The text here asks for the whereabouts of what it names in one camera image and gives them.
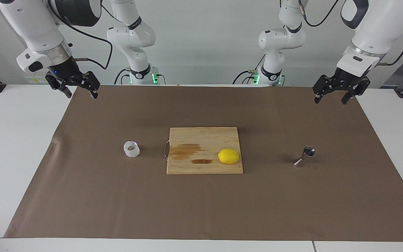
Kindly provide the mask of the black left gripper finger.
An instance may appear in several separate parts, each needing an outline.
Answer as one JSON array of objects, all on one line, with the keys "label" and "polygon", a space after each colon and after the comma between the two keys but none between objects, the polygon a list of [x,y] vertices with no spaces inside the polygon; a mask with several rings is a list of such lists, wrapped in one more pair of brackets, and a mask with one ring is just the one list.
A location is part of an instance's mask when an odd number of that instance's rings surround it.
[{"label": "black left gripper finger", "polygon": [[333,92],[337,84],[338,84],[337,78],[321,75],[312,87],[312,90],[315,94],[314,99],[315,103],[316,104],[320,103],[324,95]]},{"label": "black left gripper finger", "polygon": [[355,96],[361,96],[368,86],[370,85],[369,79],[362,79],[355,87],[350,87],[341,99],[341,103],[345,105]]}]

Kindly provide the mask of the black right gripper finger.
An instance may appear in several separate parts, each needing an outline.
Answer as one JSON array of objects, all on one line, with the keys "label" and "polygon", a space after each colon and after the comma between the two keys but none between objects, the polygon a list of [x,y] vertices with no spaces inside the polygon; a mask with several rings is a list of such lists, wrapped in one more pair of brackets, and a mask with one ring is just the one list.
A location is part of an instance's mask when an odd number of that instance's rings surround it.
[{"label": "black right gripper finger", "polygon": [[53,90],[59,90],[60,92],[64,93],[67,98],[72,97],[72,92],[66,86],[66,82],[62,82],[62,83],[59,82],[57,80],[57,78],[54,75],[52,75],[51,73],[47,73],[45,75],[45,78],[46,78],[46,81],[48,82],[48,84],[50,85],[50,87]]},{"label": "black right gripper finger", "polygon": [[88,90],[92,96],[93,99],[97,99],[98,97],[98,90],[100,87],[100,82],[99,80],[96,78],[95,74],[91,71],[88,71],[86,73],[82,73],[80,75],[80,83],[79,83],[79,87],[80,88],[84,88],[86,90]]}]

